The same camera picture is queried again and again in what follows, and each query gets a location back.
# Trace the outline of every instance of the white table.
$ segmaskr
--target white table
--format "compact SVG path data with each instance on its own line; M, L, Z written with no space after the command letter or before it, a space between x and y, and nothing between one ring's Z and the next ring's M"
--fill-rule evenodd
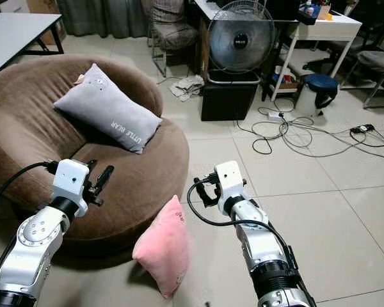
M206 0L195 0L195 3L203 11L205 16L212 20L216 13L219 11L219 6L216 3L207 3ZM351 46L358 30L360 29L361 22L355 21L344 15L333 16L333 20L316 20L313 26L306 26L302 23L295 23L288 27L287 35L292 38L292 42L289 47L286 60L283 65L283 69L287 67L290 62L290 58L298 40L342 40L348 42L345 46L339 60L337 61L333 72L330 77L334 77L337 73L344 57L346 56L348 49ZM283 74L280 74L276 86L271 85L273 94L271 100L276 99L277 93L287 92L287 90L279 90L280 83L282 83Z
M56 30L56 23L60 19L60 14L0 13L0 69L20 54L64 53ZM38 42L44 51L24 51L48 29L54 36L58 51L46 50L41 41Z

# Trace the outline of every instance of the gray curtain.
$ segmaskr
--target gray curtain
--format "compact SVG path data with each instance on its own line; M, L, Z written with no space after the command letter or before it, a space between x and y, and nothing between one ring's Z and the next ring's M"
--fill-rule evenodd
M67 33L115 38L146 36L148 21L140 0L57 0Z

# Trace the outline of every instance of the silver robot arm segment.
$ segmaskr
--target silver robot arm segment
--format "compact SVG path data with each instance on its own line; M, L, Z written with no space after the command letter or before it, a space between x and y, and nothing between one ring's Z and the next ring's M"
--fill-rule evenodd
M52 202L19 226L15 245L0 267L0 306L33 306L71 222L86 214L87 203L102 204L97 196L113 167L108 166L92 187L88 176L95 163L69 159L58 163Z
M194 181L206 207L214 205L215 200L208 197L199 182L216 184L216 200L222 214L232 221L253 221L236 224L235 228L259 299L258 307L315 306L313 298L301 289L304 283L290 246L282 246L268 215L244 191L246 181L237 162L219 164L206 179Z

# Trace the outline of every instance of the brown bean bag chair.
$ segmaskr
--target brown bean bag chair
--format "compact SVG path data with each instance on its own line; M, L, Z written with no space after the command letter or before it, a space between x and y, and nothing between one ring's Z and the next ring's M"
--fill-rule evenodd
M79 258L128 257L138 237L174 194L179 197L188 173L189 149L181 129L162 125L138 155L124 150L93 127L68 118L52 104L73 87L79 74L96 63L129 98L161 116L163 99L149 77L135 68L98 56L46 56L0 72L0 186L21 168L66 158L98 164L90 180L109 164L115 171L100 198L89 205L64 236L60 252ZM51 195L53 176L37 168L17 179L5 196L20 219Z

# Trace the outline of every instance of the fan grille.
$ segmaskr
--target fan grille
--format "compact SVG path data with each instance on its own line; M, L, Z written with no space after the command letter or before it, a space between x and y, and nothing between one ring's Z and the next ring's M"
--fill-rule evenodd
M269 54L275 37L273 20L258 1L225 5L209 24L209 56L221 70L244 73L257 68Z

